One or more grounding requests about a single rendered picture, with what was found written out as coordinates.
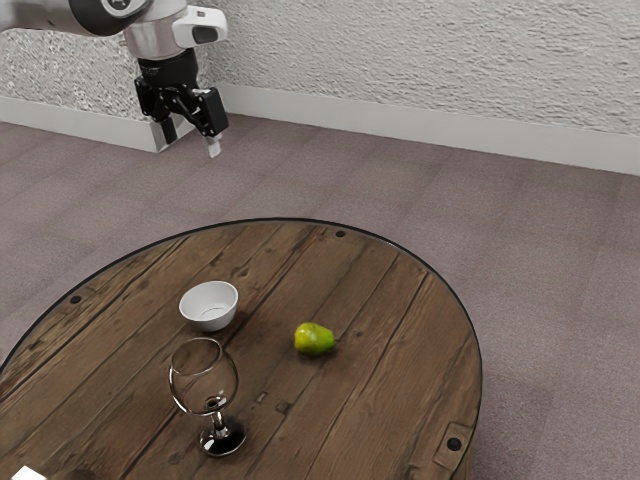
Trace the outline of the white bowl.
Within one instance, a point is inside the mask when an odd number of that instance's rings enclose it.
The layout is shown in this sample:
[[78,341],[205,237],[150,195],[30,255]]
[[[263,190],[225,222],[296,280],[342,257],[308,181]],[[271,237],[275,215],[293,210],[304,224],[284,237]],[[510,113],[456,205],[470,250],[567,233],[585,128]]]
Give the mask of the white bowl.
[[189,289],[180,299],[181,315],[203,332],[215,332],[233,320],[239,301],[235,286],[224,281],[208,281]]

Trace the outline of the clear wine glass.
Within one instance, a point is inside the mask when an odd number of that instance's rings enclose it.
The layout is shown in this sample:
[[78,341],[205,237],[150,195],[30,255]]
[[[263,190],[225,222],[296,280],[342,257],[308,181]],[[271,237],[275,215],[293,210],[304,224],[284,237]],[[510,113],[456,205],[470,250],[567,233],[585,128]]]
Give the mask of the clear wine glass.
[[183,412],[209,419],[199,443],[212,457],[234,453],[246,439],[243,422],[223,414],[234,400],[238,384],[234,361],[213,338],[189,339],[171,357],[169,387],[173,400]]

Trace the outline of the green pear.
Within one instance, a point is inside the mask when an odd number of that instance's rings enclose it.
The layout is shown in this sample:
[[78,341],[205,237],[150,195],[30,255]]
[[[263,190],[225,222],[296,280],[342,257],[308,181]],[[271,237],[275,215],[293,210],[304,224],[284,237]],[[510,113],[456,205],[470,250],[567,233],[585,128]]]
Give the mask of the green pear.
[[309,357],[324,355],[334,346],[334,333],[322,325],[305,322],[300,324],[294,332],[294,347],[303,355]]

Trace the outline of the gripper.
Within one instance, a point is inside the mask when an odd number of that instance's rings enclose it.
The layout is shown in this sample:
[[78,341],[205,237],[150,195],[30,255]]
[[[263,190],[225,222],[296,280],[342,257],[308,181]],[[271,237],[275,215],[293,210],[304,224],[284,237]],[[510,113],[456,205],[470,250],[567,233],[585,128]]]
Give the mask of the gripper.
[[229,120],[216,87],[198,89],[194,51],[164,60],[139,59],[141,75],[134,84],[142,113],[158,122],[167,145],[178,139],[170,113],[182,115],[203,137],[208,156],[221,153],[223,131]]

